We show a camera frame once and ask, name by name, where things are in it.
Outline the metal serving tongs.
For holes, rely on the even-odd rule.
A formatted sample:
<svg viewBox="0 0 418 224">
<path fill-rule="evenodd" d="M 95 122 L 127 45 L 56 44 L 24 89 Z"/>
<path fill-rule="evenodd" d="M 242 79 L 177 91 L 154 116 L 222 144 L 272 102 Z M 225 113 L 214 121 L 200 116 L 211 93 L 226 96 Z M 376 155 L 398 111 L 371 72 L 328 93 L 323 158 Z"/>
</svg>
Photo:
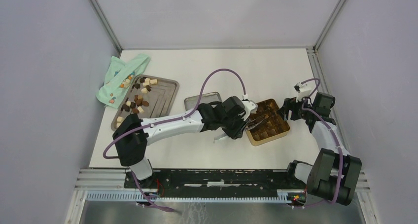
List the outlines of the metal serving tongs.
<svg viewBox="0 0 418 224">
<path fill-rule="evenodd" d="M 233 140 L 239 139 L 242 137 L 244 132 L 256 128 L 257 126 L 266 122 L 267 119 L 267 115 L 262 115 L 253 120 L 246 120 L 243 122 L 240 121 L 238 124 L 233 125 L 232 128 L 223 128 L 223 134 L 216 136 L 213 140 L 213 143 L 215 144 L 221 140 L 225 140 L 226 138 L 231 138 Z"/>
</svg>

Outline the gold chocolate box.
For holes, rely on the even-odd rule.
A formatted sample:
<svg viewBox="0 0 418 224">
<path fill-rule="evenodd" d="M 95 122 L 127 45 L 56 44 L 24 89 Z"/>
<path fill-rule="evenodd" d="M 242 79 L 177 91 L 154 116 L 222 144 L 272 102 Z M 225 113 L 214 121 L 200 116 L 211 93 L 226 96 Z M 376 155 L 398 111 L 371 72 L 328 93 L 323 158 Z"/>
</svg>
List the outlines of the gold chocolate box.
<svg viewBox="0 0 418 224">
<path fill-rule="evenodd" d="M 274 99 L 257 103 L 256 113 L 249 116 L 245 129 L 250 143 L 256 147 L 282 138 L 290 132 L 290 126 L 279 115 L 280 107 Z"/>
</svg>

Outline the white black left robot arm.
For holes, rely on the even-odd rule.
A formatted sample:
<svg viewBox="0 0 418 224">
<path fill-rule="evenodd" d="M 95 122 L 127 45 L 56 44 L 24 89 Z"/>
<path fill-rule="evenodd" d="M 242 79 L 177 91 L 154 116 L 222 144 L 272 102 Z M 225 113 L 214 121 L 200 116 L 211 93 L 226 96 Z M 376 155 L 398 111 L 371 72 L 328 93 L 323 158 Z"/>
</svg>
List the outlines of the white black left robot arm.
<svg viewBox="0 0 418 224">
<path fill-rule="evenodd" d="M 113 133 L 117 159 L 121 166 L 134 172 L 136 182 L 149 188 L 155 182 L 150 162 L 145 157 L 147 146 L 185 133 L 200 133 L 222 129 L 214 141 L 240 139 L 249 124 L 249 116 L 257 111 L 251 100 L 229 97 L 224 102 L 199 104 L 183 114 L 141 119 L 135 114 L 126 117 Z"/>
</svg>

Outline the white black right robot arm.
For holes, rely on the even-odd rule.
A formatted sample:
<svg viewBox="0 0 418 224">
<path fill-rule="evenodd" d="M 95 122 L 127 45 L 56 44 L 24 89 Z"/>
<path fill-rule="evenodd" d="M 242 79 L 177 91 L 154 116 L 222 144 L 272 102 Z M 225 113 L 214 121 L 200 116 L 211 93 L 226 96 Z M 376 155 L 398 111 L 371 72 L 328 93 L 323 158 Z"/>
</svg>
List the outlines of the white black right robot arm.
<svg viewBox="0 0 418 224">
<path fill-rule="evenodd" d="M 308 194 L 332 204 L 349 205 L 355 194 L 362 162 L 350 155 L 337 133 L 337 124 L 331 118 L 335 97 L 317 93 L 314 100 L 286 98 L 279 115 L 285 121 L 304 120 L 315 138 L 319 153 L 313 165 L 301 161 L 291 163 L 292 171 L 285 174 L 285 183 L 298 188 L 303 183 Z"/>
</svg>

